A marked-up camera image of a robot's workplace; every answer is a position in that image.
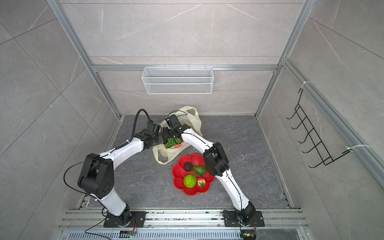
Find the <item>dark green fake avocado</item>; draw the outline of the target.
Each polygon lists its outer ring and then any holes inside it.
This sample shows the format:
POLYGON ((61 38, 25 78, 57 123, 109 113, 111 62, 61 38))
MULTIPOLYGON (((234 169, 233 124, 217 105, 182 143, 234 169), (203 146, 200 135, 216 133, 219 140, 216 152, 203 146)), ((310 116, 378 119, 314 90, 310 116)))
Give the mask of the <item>dark green fake avocado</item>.
POLYGON ((207 173, 207 170, 206 170, 206 168, 204 166, 195 166, 194 172, 198 176, 204 176, 207 173))

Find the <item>light green fake fruit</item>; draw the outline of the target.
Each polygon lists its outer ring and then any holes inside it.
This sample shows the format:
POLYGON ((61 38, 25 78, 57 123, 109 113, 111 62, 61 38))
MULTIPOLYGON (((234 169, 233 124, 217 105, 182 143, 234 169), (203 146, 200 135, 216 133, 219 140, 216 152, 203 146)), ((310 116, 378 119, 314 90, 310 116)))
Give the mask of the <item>light green fake fruit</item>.
POLYGON ((185 176, 183 182, 185 187, 194 188, 197 185, 197 177, 195 177, 194 175, 187 175, 185 176))

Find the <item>red flower-shaped plastic plate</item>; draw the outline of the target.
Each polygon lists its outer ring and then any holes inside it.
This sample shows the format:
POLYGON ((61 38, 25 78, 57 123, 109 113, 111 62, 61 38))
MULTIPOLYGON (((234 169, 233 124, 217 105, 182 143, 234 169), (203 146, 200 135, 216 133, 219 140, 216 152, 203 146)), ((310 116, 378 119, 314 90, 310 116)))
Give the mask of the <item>red flower-shaped plastic plate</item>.
POLYGON ((205 167, 204 159, 199 154, 183 156, 173 167, 174 186, 187 196, 206 193, 215 178, 205 167))

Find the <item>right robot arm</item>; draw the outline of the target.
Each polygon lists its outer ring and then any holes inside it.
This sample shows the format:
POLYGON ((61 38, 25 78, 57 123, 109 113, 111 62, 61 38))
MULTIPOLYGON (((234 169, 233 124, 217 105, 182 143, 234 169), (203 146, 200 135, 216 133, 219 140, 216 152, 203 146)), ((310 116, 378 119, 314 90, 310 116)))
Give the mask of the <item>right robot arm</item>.
POLYGON ((204 158, 205 168, 208 173, 217 178, 230 196, 235 212, 240 223, 248 226, 253 222, 256 209, 252 202, 244 195, 233 177, 229 160, 223 146, 217 142, 210 142, 197 134, 190 126, 182 124, 176 115, 165 119, 168 129, 163 134, 182 139, 198 150, 204 158))

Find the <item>green fake grapes bunch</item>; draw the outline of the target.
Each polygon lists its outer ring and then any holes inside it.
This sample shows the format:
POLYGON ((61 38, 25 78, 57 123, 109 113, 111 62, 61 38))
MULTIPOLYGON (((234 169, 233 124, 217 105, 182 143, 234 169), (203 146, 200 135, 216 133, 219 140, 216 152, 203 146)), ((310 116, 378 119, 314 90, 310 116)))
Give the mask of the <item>green fake grapes bunch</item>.
POLYGON ((168 138, 165 143, 166 148, 172 148, 175 145, 181 144, 182 140, 179 138, 168 138))

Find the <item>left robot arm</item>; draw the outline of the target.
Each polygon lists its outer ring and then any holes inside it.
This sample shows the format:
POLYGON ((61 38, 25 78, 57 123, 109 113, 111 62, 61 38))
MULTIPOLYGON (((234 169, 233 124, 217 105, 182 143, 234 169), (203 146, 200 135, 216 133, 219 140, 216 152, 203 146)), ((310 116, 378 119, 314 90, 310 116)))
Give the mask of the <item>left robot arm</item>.
POLYGON ((96 198, 107 210, 107 219, 120 227, 131 222, 129 205, 117 194, 115 169, 133 155, 162 143, 161 126, 148 121, 147 127, 131 140, 99 155, 89 154, 83 164, 78 186, 96 198))

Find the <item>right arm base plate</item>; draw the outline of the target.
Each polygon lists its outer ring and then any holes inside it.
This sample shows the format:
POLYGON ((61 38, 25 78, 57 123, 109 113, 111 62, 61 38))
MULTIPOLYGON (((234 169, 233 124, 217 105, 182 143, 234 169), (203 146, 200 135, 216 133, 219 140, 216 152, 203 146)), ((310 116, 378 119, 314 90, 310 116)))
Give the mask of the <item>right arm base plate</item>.
POLYGON ((264 217, 262 212, 255 211, 252 217, 246 218, 241 213, 237 211, 228 211, 224 210, 222 212, 224 218, 225 227, 264 227, 264 217))

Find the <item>aluminium rail frame front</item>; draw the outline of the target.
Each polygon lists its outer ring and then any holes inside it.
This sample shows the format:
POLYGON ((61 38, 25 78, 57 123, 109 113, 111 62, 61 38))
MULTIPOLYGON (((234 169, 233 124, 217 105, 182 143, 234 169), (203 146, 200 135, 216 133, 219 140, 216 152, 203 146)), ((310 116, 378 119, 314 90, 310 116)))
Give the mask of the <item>aluminium rail frame front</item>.
POLYGON ((224 210, 134 210, 125 228, 107 227, 100 209, 68 210, 57 240, 311 240, 301 210, 264 209, 247 227, 224 210))

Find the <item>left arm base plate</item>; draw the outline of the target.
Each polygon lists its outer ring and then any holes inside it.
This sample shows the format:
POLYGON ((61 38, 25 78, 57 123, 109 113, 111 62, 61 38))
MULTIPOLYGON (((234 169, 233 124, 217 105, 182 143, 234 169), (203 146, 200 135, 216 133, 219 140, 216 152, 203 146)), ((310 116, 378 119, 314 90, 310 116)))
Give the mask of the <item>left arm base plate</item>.
POLYGON ((104 228, 132 228, 134 225, 137 228, 142 228, 145 223, 147 212, 123 212, 120 216, 114 216, 107 213, 104 222, 104 228))

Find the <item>dark brown fake fruit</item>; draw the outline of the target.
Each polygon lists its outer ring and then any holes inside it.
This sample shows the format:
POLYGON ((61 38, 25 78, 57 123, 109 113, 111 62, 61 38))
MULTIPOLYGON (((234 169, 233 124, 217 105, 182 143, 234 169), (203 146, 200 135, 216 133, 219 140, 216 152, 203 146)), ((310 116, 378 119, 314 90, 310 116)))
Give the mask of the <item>dark brown fake fruit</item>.
POLYGON ((192 172, 194 170, 195 166, 193 163, 190 163, 190 162, 186 162, 184 164, 184 171, 186 172, 192 172))

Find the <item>cream plastic bag fruit print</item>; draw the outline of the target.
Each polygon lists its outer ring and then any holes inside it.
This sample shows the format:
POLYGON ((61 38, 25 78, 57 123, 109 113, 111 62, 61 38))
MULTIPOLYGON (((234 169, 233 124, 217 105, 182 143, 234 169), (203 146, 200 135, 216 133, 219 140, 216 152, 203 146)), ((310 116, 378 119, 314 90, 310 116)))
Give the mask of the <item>cream plastic bag fruit print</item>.
MULTIPOLYGON (((195 107, 185 106, 177 111, 171 112, 168 116, 175 115, 181 125, 187 125, 195 131, 201 137, 202 121, 199 117, 199 113, 195 107)), ((190 144, 184 142, 182 137, 178 137, 177 134, 171 133, 171 129, 166 120, 160 123, 163 134, 163 144, 153 147, 153 153, 155 160, 160 165, 166 165, 177 157, 183 150, 188 148, 190 144)))

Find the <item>red fake strawberry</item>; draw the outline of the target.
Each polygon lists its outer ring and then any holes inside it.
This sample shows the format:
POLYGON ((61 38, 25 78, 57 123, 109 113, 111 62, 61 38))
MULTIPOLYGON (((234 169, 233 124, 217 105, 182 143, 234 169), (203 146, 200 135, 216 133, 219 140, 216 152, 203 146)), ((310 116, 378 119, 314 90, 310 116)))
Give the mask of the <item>red fake strawberry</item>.
POLYGON ((202 176, 197 177, 197 186, 199 188, 204 188, 206 186, 206 180, 202 176))

